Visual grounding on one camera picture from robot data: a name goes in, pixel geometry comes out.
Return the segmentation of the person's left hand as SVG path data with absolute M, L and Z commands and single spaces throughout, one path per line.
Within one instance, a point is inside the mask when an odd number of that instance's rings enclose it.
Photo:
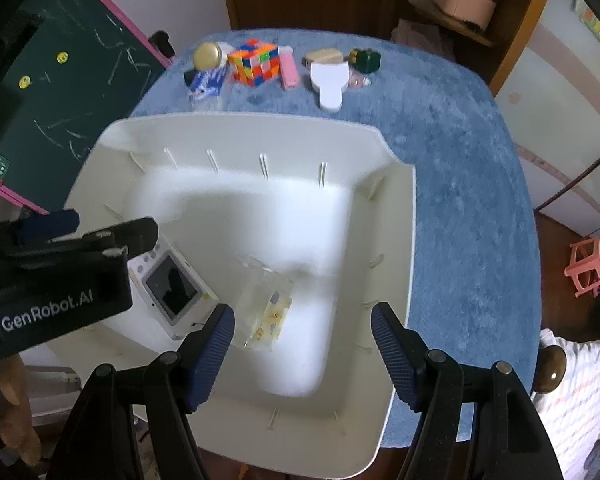
M 41 442 L 33 425 L 26 387 L 26 368 L 18 354 L 4 361 L 0 390 L 7 402 L 0 418 L 0 437 L 8 448 L 18 452 L 27 466 L 35 466 L 41 458 Z

